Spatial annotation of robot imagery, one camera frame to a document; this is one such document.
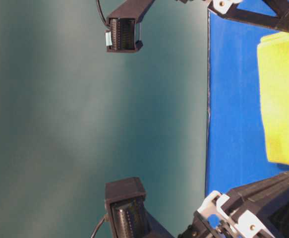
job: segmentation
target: yellow object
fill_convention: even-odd
[[[267,157],[289,165],[289,33],[263,37],[258,63]]]

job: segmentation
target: green background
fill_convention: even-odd
[[[104,14],[121,1],[103,0]],[[158,0],[105,52],[93,0],[0,0],[0,238],[87,238],[105,183],[141,177],[174,236],[204,197],[207,10]],[[108,224],[98,238],[111,237]]]

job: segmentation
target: black cable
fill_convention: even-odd
[[[103,216],[103,218],[100,220],[100,222],[96,225],[93,233],[91,234],[90,238],[94,238],[97,231],[99,230],[99,228],[101,227],[101,225],[104,223],[104,221],[106,220],[106,215]]]
[[[104,17],[103,11],[101,10],[101,6],[100,6],[99,0],[96,0],[96,4],[97,4],[98,13],[99,13],[99,15],[100,15],[100,18],[101,18],[103,24],[104,24],[107,28],[110,28],[109,24],[106,22],[106,19],[105,19],[105,17]]]

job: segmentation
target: white bracket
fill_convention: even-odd
[[[213,0],[214,8],[221,14],[226,14],[232,4],[241,2],[242,0]]]

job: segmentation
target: blue surface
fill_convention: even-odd
[[[239,6],[271,10],[261,0]],[[267,161],[260,113],[257,45],[276,31],[232,22],[211,13],[210,131],[206,192],[274,176],[288,166]]]

